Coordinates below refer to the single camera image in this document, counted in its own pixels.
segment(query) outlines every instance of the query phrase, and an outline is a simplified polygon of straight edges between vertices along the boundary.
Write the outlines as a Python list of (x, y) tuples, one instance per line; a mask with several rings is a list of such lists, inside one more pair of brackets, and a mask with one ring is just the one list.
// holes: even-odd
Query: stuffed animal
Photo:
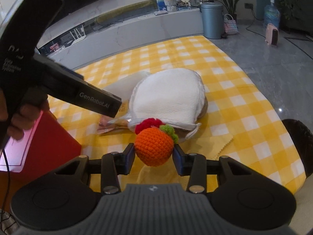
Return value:
[(172, 126), (148, 118), (136, 126), (135, 152), (147, 166), (160, 166), (170, 158), (178, 136)]

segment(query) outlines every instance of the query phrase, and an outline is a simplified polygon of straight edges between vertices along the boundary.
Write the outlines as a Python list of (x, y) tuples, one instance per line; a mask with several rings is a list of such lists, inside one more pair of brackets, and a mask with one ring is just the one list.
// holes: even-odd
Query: wall outlet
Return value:
[(245, 3), (245, 9), (253, 10), (253, 4), (252, 3)]

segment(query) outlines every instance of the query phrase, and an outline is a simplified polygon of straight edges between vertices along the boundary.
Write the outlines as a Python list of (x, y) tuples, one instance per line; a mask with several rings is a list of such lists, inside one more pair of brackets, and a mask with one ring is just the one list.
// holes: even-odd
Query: plant pot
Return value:
[(237, 23), (237, 14), (230, 14)]

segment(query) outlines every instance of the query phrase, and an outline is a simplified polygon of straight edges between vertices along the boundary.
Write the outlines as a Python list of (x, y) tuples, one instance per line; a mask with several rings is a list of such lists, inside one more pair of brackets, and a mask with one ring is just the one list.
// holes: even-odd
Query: finger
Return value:
[(21, 107), (20, 113), (29, 120), (36, 120), (40, 116), (40, 109), (33, 105), (25, 104)]
[(7, 134), (15, 140), (21, 140), (24, 137), (24, 132), (14, 126), (9, 126), (7, 129)]
[(49, 106), (49, 102), (48, 100), (45, 100), (41, 105), (40, 105), (40, 109), (42, 111), (49, 111), (50, 110), (50, 106)]
[(29, 120), (20, 114), (14, 114), (11, 120), (11, 124), (21, 130), (29, 130), (34, 126), (34, 120)]
[(7, 102), (2, 89), (0, 89), (0, 121), (6, 121), (7, 117)]

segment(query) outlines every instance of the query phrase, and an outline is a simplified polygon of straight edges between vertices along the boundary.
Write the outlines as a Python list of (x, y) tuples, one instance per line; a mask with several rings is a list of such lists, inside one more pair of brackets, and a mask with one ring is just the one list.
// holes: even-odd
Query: pink heater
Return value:
[(268, 45), (277, 45), (278, 29), (273, 24), (269, 23), (266, 28), (265, 41)]

